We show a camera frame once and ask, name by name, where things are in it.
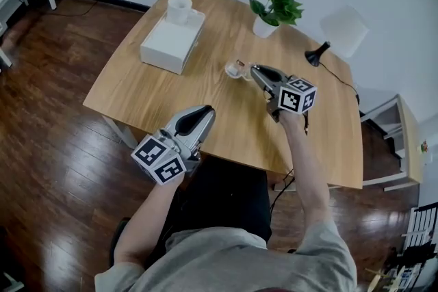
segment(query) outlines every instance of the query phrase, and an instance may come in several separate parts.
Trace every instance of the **green leaves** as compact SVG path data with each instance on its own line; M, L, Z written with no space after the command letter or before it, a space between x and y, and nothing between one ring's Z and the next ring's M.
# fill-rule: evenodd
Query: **green leaves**
M266 12L265 5L260 3L260 1L258 0L249 0L249 6L251 7L251 10L257 15L262 15Z
M249 0L251 10L260 16L266 23L278 26L279 23L295 25L296 19L301 18L303 9L298 9L302 5L295 0L269 0L268 9L257 0Z
M276 15L275 14L267 14L265 16L260 16L260 18L265 21L267 24L271 25L271 26L279 26L280 23L278 22L278 20L276 19Z

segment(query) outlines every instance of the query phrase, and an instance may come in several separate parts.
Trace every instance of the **white box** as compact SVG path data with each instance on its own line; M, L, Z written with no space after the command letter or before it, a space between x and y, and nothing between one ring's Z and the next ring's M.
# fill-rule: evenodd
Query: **white box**
M140 59L180 75L198 43L204 22L205 14L193 9L185 25L167 22L164 13L140 45Z

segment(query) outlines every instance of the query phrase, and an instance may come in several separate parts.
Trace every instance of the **white cup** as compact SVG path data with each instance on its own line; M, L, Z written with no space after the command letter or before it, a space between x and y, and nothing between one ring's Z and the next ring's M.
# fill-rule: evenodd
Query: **white cup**
M191 0L168 0L166 21L176 25L185 25L191 9Z

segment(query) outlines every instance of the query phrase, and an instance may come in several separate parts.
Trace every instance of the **black desk lamp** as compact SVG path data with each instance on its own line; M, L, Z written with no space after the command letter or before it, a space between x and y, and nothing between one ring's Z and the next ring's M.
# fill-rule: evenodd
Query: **black desk lamp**
M315 67L320 65L323 52L333 45L336 53L343 57L351 57L369 29L361 15L351 6L344 6L320 21L325 37L330 40L324 42L318 49L305 51L307 61Z

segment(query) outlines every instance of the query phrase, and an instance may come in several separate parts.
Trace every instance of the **potted plant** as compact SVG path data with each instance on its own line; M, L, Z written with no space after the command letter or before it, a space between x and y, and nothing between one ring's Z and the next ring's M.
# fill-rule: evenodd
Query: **potted plant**
M302 4L295 0L268 0L263 5L258 0L249 0L251 10L258 15L255 19L253 32L261 38L268 37L280 23L295 25L297 18L301 18Z

